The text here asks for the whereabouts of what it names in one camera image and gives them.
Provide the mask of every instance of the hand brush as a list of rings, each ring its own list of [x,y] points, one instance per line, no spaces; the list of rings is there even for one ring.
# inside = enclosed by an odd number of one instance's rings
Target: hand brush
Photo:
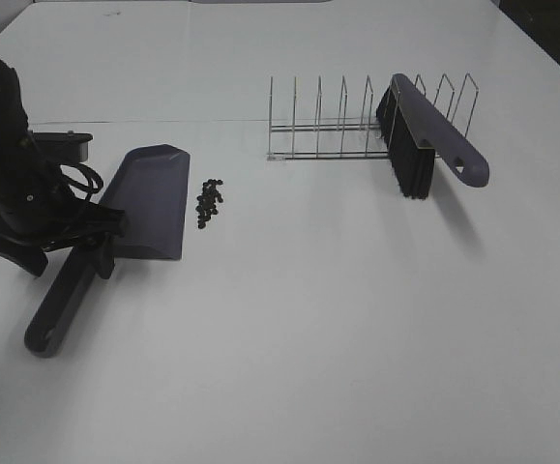
[[[487,161],[404,74],[392,77],[376,118],[404,196],[427,198],[435,153],[467,186],[487,185]]]

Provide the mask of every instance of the metal wire rack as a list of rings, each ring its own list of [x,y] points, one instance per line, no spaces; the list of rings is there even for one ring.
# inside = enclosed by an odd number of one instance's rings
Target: metal wire rack
[[[460,102],[464,97],[467,82],[470,82],[474,89],[474,97],[464,130],[465,137],[471,127],[473,113],[480,93],[480,89],[473,79],[473,76],[469,72],[464,75],[460,91],[456,98],[456,105],[454,105],[456,87],[447,74],[443,73],[436,87],[434,99],[432,100],[432,104],[436,106],[443,85],[445,84],[449,87],[451,96],[443,110],[445,111],[445,117],[453,124],[458,113],[458,108],[460,107]],[[426,84],[419,74],[415,76],[414,83],[426,96]],[[311,123],[297,123],[297,100],[297,77],[294,77],[291,121],[284,124],[276,122],[273,114],[274,79],[271,77],[269,92],[268,160],[385,160],[388,158],[385,144],[380,139],[380,128],[376,122],[376,116],[372,114],[372,110],[375,111],[375,99],[369,75],[366,78],[361,115],[358,118],[348,118],[346,115],[346,108],[348,106],[348,85],[345,76],[341,79],[337,118],[326,119],[322,117],[323,93],[322,78],[320,76],[318,76],[316,104],[313,121],[310,120],[312,121]]]

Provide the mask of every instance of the black bristles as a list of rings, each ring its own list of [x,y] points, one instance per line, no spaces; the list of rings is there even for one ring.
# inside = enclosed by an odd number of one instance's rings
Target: black bristles
[[[400,191],[404,196],[425,199],[432,182],[435,152],[434,149],[417,147],[400,108],[396,111],[396,105],[394,92],[389,88],[376,110],[376,118],[387,144]]]

